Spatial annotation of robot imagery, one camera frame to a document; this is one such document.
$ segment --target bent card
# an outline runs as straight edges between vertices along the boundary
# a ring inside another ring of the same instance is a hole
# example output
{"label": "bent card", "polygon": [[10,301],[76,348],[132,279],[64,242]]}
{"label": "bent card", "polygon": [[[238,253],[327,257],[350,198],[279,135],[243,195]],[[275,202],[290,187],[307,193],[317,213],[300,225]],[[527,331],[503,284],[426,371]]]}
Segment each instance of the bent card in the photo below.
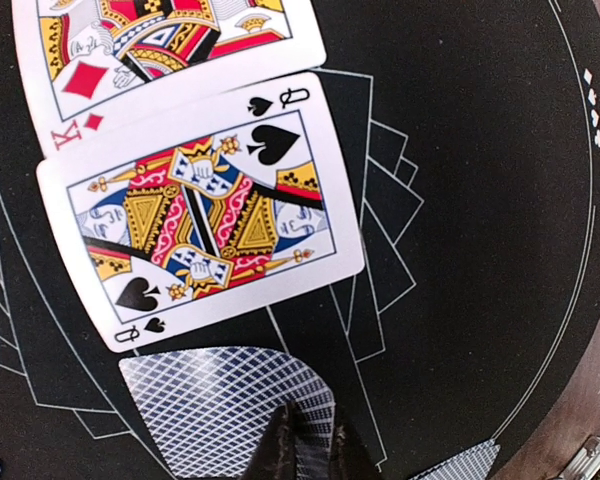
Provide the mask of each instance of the bent card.
{"label": "bent card", "polygon": [[38,179],[71,279],[116,352],[364,266],[342,153],[311,73],[103,135],[42,162]]}
{"label": "bent card", "polygon": [[12,0],[46,156],[187,101],[322,64],[310,0]]}

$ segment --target black spade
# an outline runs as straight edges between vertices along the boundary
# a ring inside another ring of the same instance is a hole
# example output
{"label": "black spade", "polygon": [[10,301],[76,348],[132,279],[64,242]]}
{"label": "black spade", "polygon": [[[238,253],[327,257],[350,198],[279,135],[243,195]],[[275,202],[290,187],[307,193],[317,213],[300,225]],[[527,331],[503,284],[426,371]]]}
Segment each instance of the black spade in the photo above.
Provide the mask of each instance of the black spade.
{"label": "black spade", "polygon": [[298,141],[300,135],[273,125],[260,125],[253,130],[251,137],[260,145],[247,145],[249,154],[260,150],[258,153],[260,163],[271,166],[286,155],[293,144]]}
{"label": "black spade", "polygon": [[270,102],[266,98],[262,97],[253,97],[249,101],[249,111],[253,113],[254,117],[261,117],[271,108],[273,102]]}
{"label": "black spade", "polygon": [[153,317],[151,320],[149,320],[144,329],[148,332],[162,333],[164,332],[164,327],[165,323],[162,320],[160,320],[158,317]]}
{"label": "black spade", "polygon": [[132,308],[141,312],[151,312],[158,307],[158,301],[149,295],[157,295],[158,287],[149,290],[146,278],[137,277],[131,280],[120,294],[116,305]]}

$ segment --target yellow flower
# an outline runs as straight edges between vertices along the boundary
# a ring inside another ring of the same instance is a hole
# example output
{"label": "yellow flower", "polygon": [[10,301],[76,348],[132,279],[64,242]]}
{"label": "yellow flower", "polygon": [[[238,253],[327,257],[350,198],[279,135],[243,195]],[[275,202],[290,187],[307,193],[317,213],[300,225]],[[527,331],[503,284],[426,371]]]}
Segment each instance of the yellow flower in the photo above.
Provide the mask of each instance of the yellow flower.
{"label": "yellow flower", "polygon": [[220,150],[222,150],[222,153],[225,153],[227,155],[235,155],[236,152],[239,152],[240,142],[238,142],[238,136],[234,135],[233,137],[224,138],[222,140]]}
{"label": "yellow flower", "polygon": [[169,295],[171,296],[171,300],[180,300],[182,297],[184,297],[186,291],[187,289],[184,285],[171,285],[171,287],[169,287]]}

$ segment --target red diamond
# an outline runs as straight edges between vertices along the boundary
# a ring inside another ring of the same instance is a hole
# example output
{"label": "red diamond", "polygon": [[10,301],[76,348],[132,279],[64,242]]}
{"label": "red diamond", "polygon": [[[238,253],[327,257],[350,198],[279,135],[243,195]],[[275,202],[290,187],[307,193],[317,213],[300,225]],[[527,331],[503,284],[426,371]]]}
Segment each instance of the red diamond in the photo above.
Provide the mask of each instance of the red diamond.
{"label": "red diamond", "polygon": [[93,93],[98,88],[98,84],[102,77],[105,76],[109,69],[94,67],[84,62],[80,62],[73,73],[73,77],[64,87],[64,92],[75,93],[91,100]]}
{"label": "red diamond", "polygon": [[98,127],[102,123],[103,119],[104,117],[101,117],[100,115],[94,115],[92,113],[89,115],[89,118],[87,118],[87,121],[85,122],[84,126],[85,128],[90,128],[91,130],[98,130]]}

